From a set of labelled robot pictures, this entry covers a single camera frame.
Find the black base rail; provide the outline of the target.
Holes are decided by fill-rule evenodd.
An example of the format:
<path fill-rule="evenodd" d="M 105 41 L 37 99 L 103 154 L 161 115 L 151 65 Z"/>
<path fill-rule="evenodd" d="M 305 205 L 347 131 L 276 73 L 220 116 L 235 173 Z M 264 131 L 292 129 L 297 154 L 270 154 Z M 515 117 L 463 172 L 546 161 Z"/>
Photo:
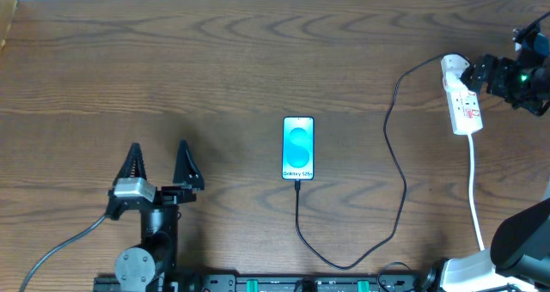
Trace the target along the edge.
<path fill-rule="evenodd" d="M 145 291 L 179 292 L 407 292 L 420 291 L 419 277 L 394 273 L 366 277 L 243 277 L 186 274 L 158 278 Z"/>

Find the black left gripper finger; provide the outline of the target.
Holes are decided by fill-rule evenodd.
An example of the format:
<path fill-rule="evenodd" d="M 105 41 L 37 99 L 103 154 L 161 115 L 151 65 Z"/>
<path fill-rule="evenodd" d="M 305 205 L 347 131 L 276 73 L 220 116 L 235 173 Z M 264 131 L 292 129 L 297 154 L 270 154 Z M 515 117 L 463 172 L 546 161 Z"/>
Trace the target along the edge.
<path fill-rule="evenodd" d="M 204 178 L 193 160 L 190 147 L 185 139 L 179 142 L 173 184 L 195 192 L 205 189 Z"/>
<path fill-rule="evenodd" d="M 143 152 L 139 143 L 132 143 L 122 167 L 114 178 L 116 185 L 120 179 L 142 178 L 147 179 Z"/>

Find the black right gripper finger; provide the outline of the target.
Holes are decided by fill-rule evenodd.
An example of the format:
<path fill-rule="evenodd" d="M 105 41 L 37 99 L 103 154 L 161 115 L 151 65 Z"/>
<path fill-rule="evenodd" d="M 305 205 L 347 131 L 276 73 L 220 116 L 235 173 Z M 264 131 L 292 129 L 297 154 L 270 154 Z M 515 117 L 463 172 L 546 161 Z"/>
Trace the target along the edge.
<path fill-rule="evenodd" d="M 488 79 L 490 69 L 486 66 L 468 66 L 461 74 L 460 81 L 467 89 L 476 94 L 480 94 L 482 89 L 489 92 Z"/>
<path fill-rule="evenodd" d="M 475 60 L 466 69 L 467 76 L 489 76 L 498 66 L 499 58 L 491 54 L 484 54 Z"/>

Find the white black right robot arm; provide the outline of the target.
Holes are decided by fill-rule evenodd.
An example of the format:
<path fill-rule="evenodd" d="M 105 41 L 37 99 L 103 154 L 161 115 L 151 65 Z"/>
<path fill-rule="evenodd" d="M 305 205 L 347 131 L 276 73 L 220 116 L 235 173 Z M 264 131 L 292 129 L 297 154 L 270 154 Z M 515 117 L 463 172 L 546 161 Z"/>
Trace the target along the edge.
<path fill-rule="evenodd" d="M 483 127 L 480 92 L 502 98 L 536 117 L 549 109 L 549 39 L 538 21 L 514 31 L 514 59 L 480 56 L 470 62 L 451 53 L 441 60 L 452 131 L 471 138 Z M 479 251 L 443 259 L 421 286 L 423 291 L 547 291 L 549 289 L 549 200 L 544 198 L 504 220 L 486 247 L 474 202 L 467 190 Z"/>

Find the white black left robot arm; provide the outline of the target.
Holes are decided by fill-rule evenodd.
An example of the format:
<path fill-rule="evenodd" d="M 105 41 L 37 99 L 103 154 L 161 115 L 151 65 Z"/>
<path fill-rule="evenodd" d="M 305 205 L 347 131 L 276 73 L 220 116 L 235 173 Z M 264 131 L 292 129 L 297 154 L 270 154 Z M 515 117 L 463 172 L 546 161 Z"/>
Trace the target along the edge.
<path fill-rule="evenodd" d="M 180 205 L 193 203 L 205 189 L 204 178 L 186 140 L 179 141 L 173 184 L 157 187 L 147 180 L 139 143 L 129 148 L 108 191 L 105 217 L 113 221 L 136 210 L 140 242 L 116 259 L 114 275 L 121 291 L 180 291 L 177 275 Z"/>

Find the blue Galaxy smartphone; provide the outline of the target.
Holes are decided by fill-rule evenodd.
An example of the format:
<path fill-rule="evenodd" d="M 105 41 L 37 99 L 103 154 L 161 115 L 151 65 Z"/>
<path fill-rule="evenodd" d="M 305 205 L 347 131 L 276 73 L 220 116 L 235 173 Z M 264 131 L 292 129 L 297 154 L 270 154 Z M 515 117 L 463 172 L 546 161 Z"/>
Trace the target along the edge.
<path fill-rule="evenodd" d="M 282 178 L 311 180 L 315 176 L 315 119 L 285 117 L 283 120 Z"/>

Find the white power strip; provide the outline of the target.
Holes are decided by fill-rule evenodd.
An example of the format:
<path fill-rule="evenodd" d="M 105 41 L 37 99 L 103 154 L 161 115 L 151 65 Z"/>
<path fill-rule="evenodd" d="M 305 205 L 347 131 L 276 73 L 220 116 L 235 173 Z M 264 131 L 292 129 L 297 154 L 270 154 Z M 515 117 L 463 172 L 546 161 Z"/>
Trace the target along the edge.
<path fill-rule="evenodd" d="M 443 89 L 447 97 L 453 133 L 466 136 L 480 131 L 483 123 L 477 94 L 456 80 L 444 80 Z"/>

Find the brown cardboard panel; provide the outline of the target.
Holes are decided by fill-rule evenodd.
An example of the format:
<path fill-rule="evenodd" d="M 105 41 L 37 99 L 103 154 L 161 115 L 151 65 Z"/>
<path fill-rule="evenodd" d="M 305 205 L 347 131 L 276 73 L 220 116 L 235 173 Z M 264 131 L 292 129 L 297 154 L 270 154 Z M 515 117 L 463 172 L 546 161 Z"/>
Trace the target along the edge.
<path fill-rule="evenodd" d="M 2 51 L 6 45 L 9 30 L 12 20 L 15 15 L 18 0 L 0 0 L 0 40 Z"/>

